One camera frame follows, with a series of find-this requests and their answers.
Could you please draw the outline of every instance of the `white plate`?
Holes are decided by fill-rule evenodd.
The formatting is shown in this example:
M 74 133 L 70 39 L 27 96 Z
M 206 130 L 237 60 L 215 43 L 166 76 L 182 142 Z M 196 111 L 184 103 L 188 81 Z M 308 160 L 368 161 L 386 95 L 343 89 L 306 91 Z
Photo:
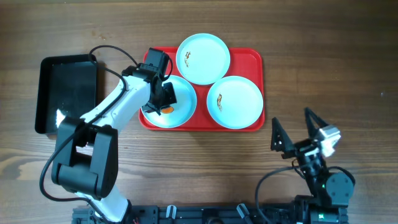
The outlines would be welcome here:
M 218 98 L 221 95 L 221 108 Z M 247 78 L 230 76 L 216 82 L 207 94 L 211 117 L 229 129 L 252 125 L 260 117 L 264 101 L 258 87 Z
M 195 34 L 185 39 L 177 50 L 176 63 L 181 75 L 198 85 L 217 82 L 231 63 L 224 42 L 211 34 Z
M 197 107 L 197 94 L 188 81 L 171 75 L 166 82 L 163 82 L 163 85 L 168 82 L 173 83 L 175 97 L 177 98 L 177 102 L 171 105 L 174 111 L 169 114 L 162 113 L 160 116 L 155 112 L 142 112 L 151 124 L 160 128 L 175 128 L 182 125 L 192 117 Z

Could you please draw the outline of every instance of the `wood grain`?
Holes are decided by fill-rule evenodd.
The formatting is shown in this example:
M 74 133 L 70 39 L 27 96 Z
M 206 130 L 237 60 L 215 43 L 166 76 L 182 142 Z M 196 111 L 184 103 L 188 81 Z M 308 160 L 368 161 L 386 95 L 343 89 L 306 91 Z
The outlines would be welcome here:
M 0 5 L 0 223 L 70 223 L 72 208 L 83 205 L 39 192 L 55 145 L 34 131 L 43 58 L 111 44 L 142 60 L 149 47 L 178 46 L 200 32 L 260 52 L 267 121 L 255 133 L 173 133 L 145 130 L 134 115 L 119 137 L 117 180 L 133 204 L 253 203 L 260 177 L 290 164 L 269 150 L 271 118 L 298 141 L 307 135 L 309 106 L 343 133 L 328 164 L 357 179 L 350 223 L 397 223 L 396 1 L 2 2 L 20 4 Z M 96 55 L 116 71 L 130 64 L 112 50 Z M 108 94 L 117 79 L 103 81 Z M 69 196 L 49 176 L 45 186 Z M 261 200 L 297 194 L 308 194 L 305 182 L 286 172 L 264 183 Z

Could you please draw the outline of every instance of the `plate rim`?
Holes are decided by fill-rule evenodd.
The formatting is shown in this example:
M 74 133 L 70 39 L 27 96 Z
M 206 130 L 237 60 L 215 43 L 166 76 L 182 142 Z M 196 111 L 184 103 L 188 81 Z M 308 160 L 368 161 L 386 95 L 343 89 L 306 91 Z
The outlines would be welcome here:
M 186 80 L 186 79 L 184 79 L 184 78 L 182 78 L 182 77 L 180 77 L 180 76 L 178 76 L 178 75 L 171 75 L 170 77 L 177 78 L 178 80 L 183 80 L 183 81 L 185 81 L 185 82 L 187 82 L 187 83 L 189 84 L 190 88 L 191 88 L 191 89 L 193 90 L 193 92 L 194 92 L 194 96 L 195 96 L 195 106 L 193 107 L 193 113 L 189 116 L 189 118 L 188 118 L 186 121 L 182 122 L 182 123 L 179 124 L 179 125 L 171 126 L 171 127 L 166 127 L 166 128 L 165 128 L 165 127 L 160 127 L 160 126 L 154 124 L 154 123 L 146 116 L 146 113 L 142 110 L 142 107 L 141 107 L 140 110 L 141 110 L 141 112 L 142 112 L 142 115 L 144 115 L 145 119 L 146 119 L 148 122 L 150 122 L 150 124 L 152 124 L 152 125 L 154 125 L 154 126 L 156 126 L 156 127 L 158 127 L 158 128 L 170 129 L 170 128 L 179 127 L 179 126 L 185 124 L 187 121 L 189 121 L 189 120 L 192 118 L 192 116 L 195 114 L 196 110 L 197 110 L 198 96 L 197 96 L 197 92 L 195 91 L 195 89 L 194 89 L 194 87 L 191 85 L 191 83 L 188 82 L 188 80 Z
M 243 80 L 249 81 L 249 83 L 253 84 L 253 85 L 256 87 L 255 90 L 258 91 L 259 96 L 261 96 L 261 99 L 262 99 L 262 100 L 261 100 L 262 107 L 261 107 L 259 116 L 258 116 L 251 124 L 249 124 L 249 125 L 247 125 L 247 126 L 245 126 L 245 127 L 242 127 L 242 128 L 230 128 L 230 127 L 227 127 L 227 126 L 225 126 L 225 125 L 220 124 L 216 119 L 214 119 L 214 117 L 213 117 L 213 115 L 212 115 L 212 113 L 210 112 L 210 109 L 209 109 L 209 94 L 210 94 L 211 90 L 212 90 L 213 88 L 215 88 L 216 85 L 220 85 L 220 84 L 222 84 L 223 82 L 228 81 L 229 79 L 235 79 L 235 78 L 243 79 Z M 221 125 L 222 127 L 228 128 L 228 129 L 244 129 L 244 128 L 247 128 L 247 127 L 249 127 L 250 125 L 254 124 L 254 123 L 261 117 L 262 111 L 264 110 L 264 98 L 263 98 L 263 95 L 262 95 L 262 93 L 261 93 L 260 88 L 259 88 L 256 84 L 254 84 L 254 82 L 252 82 L 250 79 L 245 78 L 245 77 L 242 77 L 242 76 L 239 76 L 239 75 L 230 75 L 230 76 L 227 76 L 227 77 L 224 77 L 224 78 L 218 80 L 216 83 L 214 83 L 214 85 L 212 85 L 212 86 L 210 87 L 209 92 L 207 93 L 207 96 L 206 96 L 206 107 L 207 107 L 207 111 L 209 112 L 209 114 L 210 114 L 211 118 L 213 119 L 213 121 L 215 121 L 217 124 Z
M 222 44 L 220 44 L 221 48 L 223 48 L 224 52 L 225 52 L 226 54 L 228 54 L 227 57 L 226 57 L 226 60 L 225 60 L 226 66 L 224 66 L 224 68 L 223 68 L 223 70 L 224 70 L 225 67 L 226 67 L 225 73 L 224 73 L 222 76 L 220 76 L 218 79 L 216 79 L 215 81 L 213 81 L 213 82 L 195 83 L 195 82 L 189 80 L 189 79 L 182 73 L 182 70 L 181 70 L 180 67 L 179 67 L 178 58 L 180 58 L 179 55 L 181 55 L 181 51 L 182 51 L 183 46 L 186 46 L 187 43 L 188 43 L 189 41 L 192 41 L 192 40 L 196 39 L 197 37 L 201 37 L 201 36 L 208 36 L 208 37 L 211 37 L 212 39 L 218 39 L 218 40 L 222 43 Z M 186 79 L 188 82 L 193 83 L 193 84 L 196 84 L 196 85 L 211 85 L 211 84 L 213 84 L 213 83 L 216 83 L 216 82 L 220 81 L 220 80 L 227 74 L 227 72 L 228 72 L 228 70 L 229 70 L 229 67 L 231 66 L 231 53 L 229 52 L 229 48 L 228 48 L 228 46 L 224 43 L 224 41 L 221 40 L 221 39 L 220 39 L 219 37 L 217 37 L 216 35 L 207 34 L 207 33 L 193 34 L 193 35 L 187 37 L 187 38 L 179 45 L 179 47 L 178 47 L 178 49 L 177 49 L 177 53 L 175 54 L 175 64 L 177 65 L 177 69 L 178 69 L 178 71 L 180 72 L 181 76 L 184 77 L 184 79 Z

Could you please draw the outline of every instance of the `black tray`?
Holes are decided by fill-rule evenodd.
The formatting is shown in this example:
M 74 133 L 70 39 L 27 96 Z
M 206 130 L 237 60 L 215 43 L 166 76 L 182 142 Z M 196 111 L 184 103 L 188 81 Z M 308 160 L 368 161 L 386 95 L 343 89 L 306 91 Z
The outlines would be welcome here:
M 47 57 L 40 67 L 35 130 L 54 134 L 65 116 L 79 118 L 97 105 L 97 69 L 88 55 Z

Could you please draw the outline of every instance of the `orange object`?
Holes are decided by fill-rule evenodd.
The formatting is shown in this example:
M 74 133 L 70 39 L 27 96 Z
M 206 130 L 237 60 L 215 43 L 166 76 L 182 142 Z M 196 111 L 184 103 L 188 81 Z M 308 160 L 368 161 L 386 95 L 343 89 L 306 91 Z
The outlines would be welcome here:
M 169 114 L 169 113 L 171 113 L 171 112 L 173 112 L 174 111 L 174 108 L 171 106 L 171 107 L 168 107 L 168 108 L 164 108 L 164 109 L 162 109 L 161 110 L 161 112 L 163 113 L 163 114 Z

